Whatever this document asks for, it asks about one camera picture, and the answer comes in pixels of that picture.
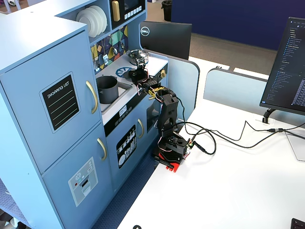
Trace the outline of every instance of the white plate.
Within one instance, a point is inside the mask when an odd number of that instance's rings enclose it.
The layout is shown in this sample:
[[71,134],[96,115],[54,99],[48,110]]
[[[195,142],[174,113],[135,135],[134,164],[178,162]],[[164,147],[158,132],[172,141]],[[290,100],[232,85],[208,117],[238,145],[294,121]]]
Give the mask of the white plate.
[[82,10],[76,16],[76,21],[88,25],[88,32],[90,37],[96,37],[98,32],[98,23],[94,14],[87,9]]
[[106,27],[107,27],[107,17],[106,17],[105,12],[102,10],[101,7],[98,7],[98,6],[90,6],[90,7],[97,10],[98,13],[100,14],[100,16],[102,17],[102,21],[103,21],[102,32],[105,32]]
[[94,14],[94,16],[97,20],[97,25],[98,25],[97,35],[100,35],[100,33],[102,32],[102,27],[103,27],[103,21],[102,21],[102,17],[100,15],[100,13],[98,13],[98,11],[92,7],[86,8],[86,10],[89,10]]
[[126,159],[126,155],[123,154],[122,157],[119,160],[119,166],[121,166],[124,163],[125,159]]

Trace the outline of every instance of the monitor stand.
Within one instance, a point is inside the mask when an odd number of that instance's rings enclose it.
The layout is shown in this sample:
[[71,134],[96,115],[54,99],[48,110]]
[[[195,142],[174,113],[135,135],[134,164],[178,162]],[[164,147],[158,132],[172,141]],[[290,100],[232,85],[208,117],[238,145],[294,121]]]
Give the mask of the monitor stand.
[[[290,132],[305,138],[305,130],[292,130]],[[286,135],[295,153],[296,159],[299,161],[305,161],[305,150],[304,150],[305,139],[293,136],[289,133],[286,133]]]

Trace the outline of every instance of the computer monitor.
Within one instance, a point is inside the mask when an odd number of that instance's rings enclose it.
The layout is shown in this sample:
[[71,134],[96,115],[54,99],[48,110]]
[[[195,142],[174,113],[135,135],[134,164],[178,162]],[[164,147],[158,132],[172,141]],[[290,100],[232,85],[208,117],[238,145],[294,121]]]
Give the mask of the computer monitor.
[[305,115],[305,19],[288,19],[260,106]]
[[182,59],[189,59],[192,24],[143,21],[141,46]]

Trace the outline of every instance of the trash can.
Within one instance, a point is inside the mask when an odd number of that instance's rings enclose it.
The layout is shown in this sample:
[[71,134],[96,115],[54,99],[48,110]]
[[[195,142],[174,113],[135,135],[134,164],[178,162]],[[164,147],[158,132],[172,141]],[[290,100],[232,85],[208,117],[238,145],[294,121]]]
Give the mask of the trash can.
[[171,21],[172,20],[172,0],[165,0],[162,2],[162,7],[164,11],[164,20]]

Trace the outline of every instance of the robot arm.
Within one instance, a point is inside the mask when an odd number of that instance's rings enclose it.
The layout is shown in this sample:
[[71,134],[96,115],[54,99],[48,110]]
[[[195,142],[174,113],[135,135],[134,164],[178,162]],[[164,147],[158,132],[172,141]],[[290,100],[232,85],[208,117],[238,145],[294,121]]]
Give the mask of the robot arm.
[[129,76],[138,89],[142,88],[141,93],[149,94],[161,103],[161,114],[157,127],[161,137],[158,145],[160,144],[163,147],[158,146],[161,151],[155,159],[167,165],[167,168],[175,172],[183,158],[187,155],[189,143],[189,140],[186,141],[174,132],[179,103],[176,94],[150,78],[147,71],[145,71],[145,64],[138,65],[136,70],[129,71]]

